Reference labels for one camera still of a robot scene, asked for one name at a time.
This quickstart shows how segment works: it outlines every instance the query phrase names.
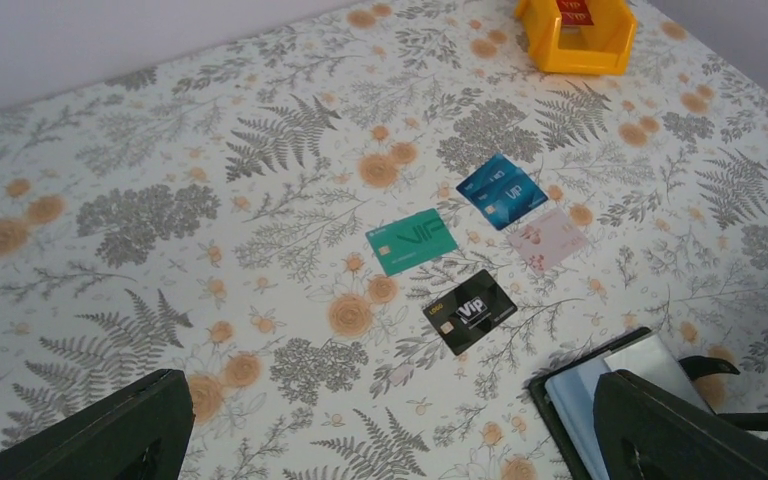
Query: table surface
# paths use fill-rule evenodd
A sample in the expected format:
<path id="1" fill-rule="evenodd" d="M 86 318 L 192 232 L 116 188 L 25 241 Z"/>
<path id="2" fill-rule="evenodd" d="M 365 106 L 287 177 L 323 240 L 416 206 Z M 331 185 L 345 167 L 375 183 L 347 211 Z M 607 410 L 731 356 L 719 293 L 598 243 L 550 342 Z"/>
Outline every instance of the table surface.
<path id="1" fill-rule="evenodd" d="M 768 410 L 768 94 L 634 3 L 622 77 L 405 0 L 0 114 L 0 450 L 178 368 L 185 479 L 569 478 L 523 382 L 638 325 Z M 532 273 L 454 189 L 495 152 L 591 245 Z M 433 207 L 459 249 L 382 276 L 364 233 Z M 484 268 L 519 311 L 455 358 L 421 309 Z"/>

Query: blue card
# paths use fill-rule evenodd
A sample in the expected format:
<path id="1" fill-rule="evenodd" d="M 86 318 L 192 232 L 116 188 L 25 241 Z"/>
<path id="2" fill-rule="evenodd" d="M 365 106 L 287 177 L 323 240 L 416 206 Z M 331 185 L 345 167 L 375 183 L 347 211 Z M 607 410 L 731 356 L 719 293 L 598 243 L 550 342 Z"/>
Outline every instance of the blue card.
<path id="1" fill-rule="evenodd" d="M 484 165 L 478 167 L 478 170 L 472 172 L 472 175 L 466 177 L 466 180 L 455 187 L 461 195 L 472 201 L 472 197 L 480 190 L 497 180 L 512 175 L 516 171 L 522 171 L 519 167 L 511 163 L 504 155 L 497 153 L 490 157 Z"/>
<path id="2" fill-rule="evenodd" d="M 525 172 L 517 170 L 472 195 L 472 203 L 496 230 L 507 227 L 548 200 Z"/>

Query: black card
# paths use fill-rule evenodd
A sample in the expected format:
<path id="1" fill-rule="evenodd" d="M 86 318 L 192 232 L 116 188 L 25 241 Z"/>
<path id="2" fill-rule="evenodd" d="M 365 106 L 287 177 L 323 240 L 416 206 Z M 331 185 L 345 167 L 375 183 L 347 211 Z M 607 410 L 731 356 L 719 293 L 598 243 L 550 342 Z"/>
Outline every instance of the black card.
<path id="1" fill-rule="evenodd" d="M 516 310 L 502 287 L 487 270 L 482 270 L 423 313 L 452 352 L 460 355 Z"/>

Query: table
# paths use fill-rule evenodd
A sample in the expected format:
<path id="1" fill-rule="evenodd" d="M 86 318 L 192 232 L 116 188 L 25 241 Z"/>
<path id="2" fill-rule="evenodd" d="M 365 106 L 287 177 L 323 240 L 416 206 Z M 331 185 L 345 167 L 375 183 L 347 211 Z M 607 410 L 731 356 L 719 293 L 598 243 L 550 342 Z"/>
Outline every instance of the table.
<path id="1" fill-rule="evenodd" d="M 768 410 L 768 93 L 634 3 L 622 77 L 397 0 L 1 113 L 0 450 L 178 368 L 184 479 L 570 478 L 523 382 L 638 325 Z M 525 266 L 454 190 L 496 152 L 589 248 Z M 459 250 L 382 276 L 364 233 L 432 207 Z M 519 311 L 454 358 L 421 309 L 483 268 Z"/>

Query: red card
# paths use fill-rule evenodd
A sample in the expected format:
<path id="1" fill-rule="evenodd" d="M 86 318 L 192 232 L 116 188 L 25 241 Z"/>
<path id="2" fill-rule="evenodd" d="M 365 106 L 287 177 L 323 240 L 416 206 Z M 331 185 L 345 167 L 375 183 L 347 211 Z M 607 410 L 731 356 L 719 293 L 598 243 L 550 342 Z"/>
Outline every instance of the red card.
<path id="1" fill-rule="evenodd" d="M 561 25 L 565 27 L 593 25 L 593 18 L 584 0 L 556 0 L 561 11 Z"/>

